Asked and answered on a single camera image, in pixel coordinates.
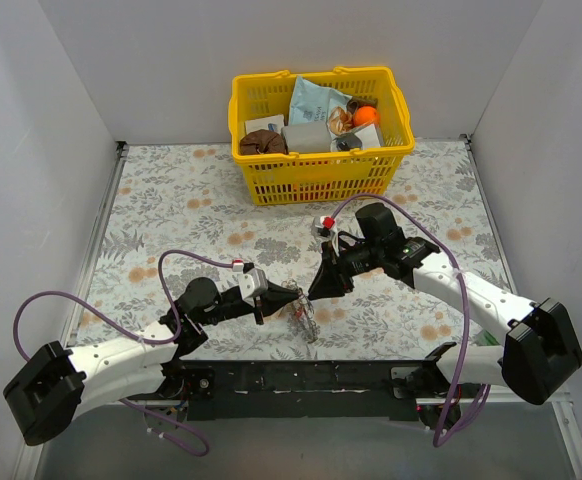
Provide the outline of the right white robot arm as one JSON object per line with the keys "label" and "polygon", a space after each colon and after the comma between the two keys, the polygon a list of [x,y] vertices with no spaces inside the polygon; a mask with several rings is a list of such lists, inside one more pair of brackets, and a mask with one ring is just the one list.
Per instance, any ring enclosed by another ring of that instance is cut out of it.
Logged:
{"label": "right white robot arm", "polygon": [[353,290],[355,276],[380,269],[467,313],[496,340],[493,346],[442,345],[400,387],[442,398],[460,384],[498,385],[541,405],[582,366],[582,349],[560,302],[537,303],[462,272],[441,246],[406,236],[381,203],[359,209],[356,220],[360,236],[338,230],[332,217],[315,219],[321,264],[309,288],[310,300],[343,297]]}

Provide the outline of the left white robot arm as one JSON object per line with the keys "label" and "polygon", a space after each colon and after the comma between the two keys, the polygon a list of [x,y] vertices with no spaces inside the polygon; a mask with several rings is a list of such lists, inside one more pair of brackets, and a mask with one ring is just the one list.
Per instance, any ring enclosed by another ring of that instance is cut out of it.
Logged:
{"label": "left white robot arm", "polygon": [[176,398],[184,377],[178,360],[208,339],[204,326],[251,315],[266,316],[298,300],[300,294],[273,282],[246,276],[224,292],[213,280],[192,280],[175,307],[132,337],[65,349],[53,341],[26,361],[3,396],[29,446],[62,433],[78,416],[135,395]]}

